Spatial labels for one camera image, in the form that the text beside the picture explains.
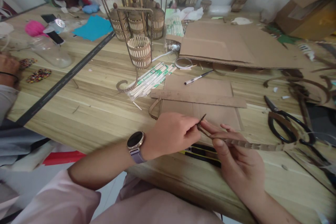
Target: wooden table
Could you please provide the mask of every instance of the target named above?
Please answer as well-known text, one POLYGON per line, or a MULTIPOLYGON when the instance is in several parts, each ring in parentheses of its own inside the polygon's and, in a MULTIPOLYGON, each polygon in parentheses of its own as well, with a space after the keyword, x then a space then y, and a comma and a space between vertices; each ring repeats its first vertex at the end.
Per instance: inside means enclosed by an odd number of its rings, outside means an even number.
MULTIPOLYGON (((41 21, 39 15, 48 13, 56 15, 59 11, 50 6, 42 6, 9 20, 16 29, 15 34, 12 35, 13 39, 17 39, 24 46, 28 39, 22 31, 26 20, 41 21)), ((66 14, 61 14, 61 17, 71 19, 66 14)), ((61 34, 61 36, 66 40, 64 48, 74 56, 75 63, 84 58, 103 39, 90 42, 80 37, 72 37, 71 34, 61 34)), ((162 53, 164 53, 163 40, 153 41, 153 58, 162 53)), ((36 58, 36 55, 28 50, 13 52, 13 54, 20 58, 36 58)), ((328 60, 335 62, 332 56, 325 52, 323 54, 328 60)), ((173 62, 174 58, 175 55, 167 55, 161 59, 165 62, 173 62)), ((75 64, 66 69, 57 69, 40 58, 38 60, 35 65, 26 70, 25 76, 42 67, 51 68, 53 73, 40 83, 21 82, 18 100, 8 115, 11 120, 20 118, 75 64)), ((323 64, 315 64, 316 69, 324 67, 323 64)), ((202 63, 202 66, 204 70, 197 66, 192 71, 176 70, 174 74, 198 76, 210 68, 206 63, 202 63)), ((263 87, 265 80, 277 76, 281 76, 278 70, 254 72, 249 69, 227 71, 226 76, 216 74, 207 76, 207 78, 230 80, 234 94, 246 99, 247 108, 241 108, 239 112, 244 126, 244 131, 241 133, 249 141, 278 143, 278 139, 267 125, 267 106, 263 95, 269 96, 281 109, 302 118, 295 99, 281 99, 281 96, 290 96, 285 82, 271 83, 268 89, 263 87), (277 93, 273 92, 275 86, 279 88, 277 93)), ((109 143, 125 141, 135 131, 150 129, 155 121, 149 117, 147 110, 153 100, 137 99, 137 104, 143 109, 140 111, 127 95, 118 94, 115 86, 123 79, 134 81, 135 70, 130 62, 125 43, 113 38, 26 123, 25 127, 84 153, 109 143)), ((266 167, 266 191, 281 205, 302 223, 318 223, 315 210, 332 218, 336 207, 336 200, 332 193, 286 153, 259 153, 266 167)), ((335 156, 334 150, 328 156, 335 156)), ((176 153, 135 165, 128 172, 237 221, 255 223, 246 207, 223 181, 220 170, 206 162, 176 153)))

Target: person's right hand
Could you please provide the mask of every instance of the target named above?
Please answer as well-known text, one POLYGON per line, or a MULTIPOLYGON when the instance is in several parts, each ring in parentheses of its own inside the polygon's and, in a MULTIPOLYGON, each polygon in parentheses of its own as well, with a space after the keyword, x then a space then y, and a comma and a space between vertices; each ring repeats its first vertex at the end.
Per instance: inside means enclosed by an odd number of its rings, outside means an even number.
MULTIPOLYGON (((18 74, 20 63, 10 55, 0 54, 0 72, 18 74)), ((13 87, 16 78, 7 74, 0 73, 0 85, 13 87)))
POLYGON ((222 139, 246 141, 229 125, 221 124, 226 130, 203 120, 201 126, 211 134, 213 147, 222 163, 222 176, 234 193, 245 205, 263 201, 265 193, 265 166, 259 153, 252 149, 226 144, 222 139))
POLYGON ((155 126, 145 133, 141 155, 151 160, 188 148, 201 138, 196 126, 199 121, 179 113, 162 113, 155 126))

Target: pink pom-pom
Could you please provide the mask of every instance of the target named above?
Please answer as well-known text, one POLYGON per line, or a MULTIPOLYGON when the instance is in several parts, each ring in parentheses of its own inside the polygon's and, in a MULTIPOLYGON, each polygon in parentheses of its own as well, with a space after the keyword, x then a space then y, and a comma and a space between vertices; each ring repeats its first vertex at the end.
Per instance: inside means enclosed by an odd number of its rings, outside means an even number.
POLYGON ((45 29, 44 25, 41 24, 39 21, 35 20, 30 20, 24 27, 25 32, 31 37, 37 37, 37 36, 48 37, 47 34, 43 33, 44 29, 45 29))

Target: pink sleeve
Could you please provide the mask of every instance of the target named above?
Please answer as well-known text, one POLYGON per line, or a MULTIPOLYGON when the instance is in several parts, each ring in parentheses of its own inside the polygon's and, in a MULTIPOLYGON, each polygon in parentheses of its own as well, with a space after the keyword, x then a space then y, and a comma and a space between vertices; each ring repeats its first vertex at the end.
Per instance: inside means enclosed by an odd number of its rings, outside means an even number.
POLYGON ((12 224, 87 224, 100 201, 100 193, 72 182, 60 171, 16 217, 12 224))

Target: marker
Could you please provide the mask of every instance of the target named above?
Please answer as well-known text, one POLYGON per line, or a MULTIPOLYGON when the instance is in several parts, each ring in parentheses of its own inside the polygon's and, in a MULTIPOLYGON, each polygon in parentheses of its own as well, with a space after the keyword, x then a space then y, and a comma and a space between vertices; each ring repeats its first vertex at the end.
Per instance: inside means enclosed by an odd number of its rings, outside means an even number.
POLYGON ((204 74, 202 74, 202 75, 200 75, 200 76, 195 77, 194 79, 188 80, 188 81, 186 81, 184 84, 188 86, 188 85, 190 85, 191 83, 194 83, 196 80, 202 78, 202 77, 205 76, 205 75, 208 75, 209 73, 211 73, 211 72, 213 72, 213 71, 214 71, 214 70, 211 70, 211 71, 206 72, 206 73, 204 73, 204 74))

